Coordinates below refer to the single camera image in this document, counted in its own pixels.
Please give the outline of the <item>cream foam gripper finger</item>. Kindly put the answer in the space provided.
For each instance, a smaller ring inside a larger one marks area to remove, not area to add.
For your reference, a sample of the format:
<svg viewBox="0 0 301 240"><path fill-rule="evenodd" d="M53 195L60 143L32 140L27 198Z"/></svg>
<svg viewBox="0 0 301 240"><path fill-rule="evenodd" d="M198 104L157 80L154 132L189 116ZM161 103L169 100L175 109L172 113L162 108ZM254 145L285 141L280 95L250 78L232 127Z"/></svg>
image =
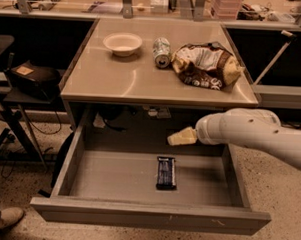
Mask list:
<svg viewBox="0 0 301 240"><path fill-rule="evenodd" d="M171 146L194 144L197 142L196 130L191 127L181 129L169 136L168 142Z"/></svg>

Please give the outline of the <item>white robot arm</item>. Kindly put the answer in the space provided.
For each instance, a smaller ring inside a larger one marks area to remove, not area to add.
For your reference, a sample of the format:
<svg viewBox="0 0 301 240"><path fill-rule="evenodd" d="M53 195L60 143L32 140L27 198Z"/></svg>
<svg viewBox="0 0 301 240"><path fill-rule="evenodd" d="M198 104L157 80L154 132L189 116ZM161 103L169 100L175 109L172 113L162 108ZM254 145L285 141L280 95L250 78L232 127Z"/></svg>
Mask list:
<svg viewBox="0 0 301 240"><path fill-rule="evenodd" d="M274 112L265 109L229 109L210 114L168 137L171 146L230 144L275 156L301 171L301 131L285 128Z"/></svg>

